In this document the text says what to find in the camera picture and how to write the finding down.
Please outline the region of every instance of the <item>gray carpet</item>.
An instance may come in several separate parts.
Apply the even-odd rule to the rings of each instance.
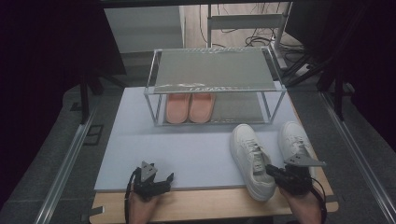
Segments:
[[[132,79],[129,76],[119,77],[119,79],[131,86],[143,86],[146,83],[148,70],[149,67],[145,65],[127,67],[129,74],[137,74],[137,76]],[[318,93],[314,91],[315,81],[312,80],[315,78],[290,89],[290,98],[318,157],[328,163],[324,171],[336,194],[340,208],[337,212],[329,214],[327,223],[387,223],[350,156],[346,144],[336,131],[326,107]],[[103,79],[102,83],[105,86],[105,92],[92,121],[92,136],[87,136],[85,139],[86,145],[82,147],[78,155],[50,223],[88,223],[88,219],[81,220],[81,216],[87,215],[92,207],[93,186],[122,96],[121,88]],[[2,209],[0,223],[34,222],[78,128],[80,111],[70,110],[73,103],[77,102],[79,102],[78,87],[64,95],[64,108],[35,161]],[[395,153],[360,116],[347,98],[344,100],[344,107],[346,124],[378,178],[395,201],[396,177],[393,174],[396,166]],[[95,135],[99,132],[101,132],[100,138]],[[293,219],[292,216],[275,217],[274,223],[285,223]],[[258,223],[264,221],[264,219],[241,218],[214,222]],[[183,223],[207,223],[207,221]]]

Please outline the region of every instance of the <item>shoe rack shelf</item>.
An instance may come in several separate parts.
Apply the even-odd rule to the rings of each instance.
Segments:
[[[155,125],[197,124],[167,121],[167,100],[178,93],[191,96],[187,104],[197,93],[216,96],[206,124],[272,123],[286,88],[268,47],[156,49],[144,91]]]

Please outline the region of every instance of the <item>person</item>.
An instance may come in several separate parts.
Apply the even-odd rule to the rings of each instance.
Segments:
[[[301,224],[320,224],[321,213],[318,199],[312,192],[304,196],[292,196],[287,191],[279,188],[280,193],[286,198],[291,212]],[[144,202],[139,195],[131,192],[129,196],[129,224],[146,224],[149,222],[161,195],[152,197]]]

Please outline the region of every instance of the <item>dark background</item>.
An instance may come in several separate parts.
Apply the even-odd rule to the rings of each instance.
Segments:
[[[313,35],[319,42],[345,22],[342,16],[354,9],[351,4],[334,2],[339,5],[328,7],[328,18],[317,20],[321,24],[316,26],[324,27]],[[345,80],[356,89],[352,102],[396,148],[392,130],[396,126],[395,1],[369,4],[340,65]],[[297,17],[305,16],[309,16],[309,10],[297,13]],[[62,108],[64,92],[76,86],[82,74],[100,70],[113,75],[123,74],[124,70],[100,7],[2,1],[0,17],[2,206],[49,134]],[[331,52],[337,38],[334,40],[322,46],[319,56]]]

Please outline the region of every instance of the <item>orange slipper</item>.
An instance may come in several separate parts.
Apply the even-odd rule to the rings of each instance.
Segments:
[[[166,102],[166,120],[169,123],[182,123],[189,115],[189,93],[172,93]]]
[[[210,120],[216,95],[214,93],[193,93],[190,104],[190,120],[205,123]]]

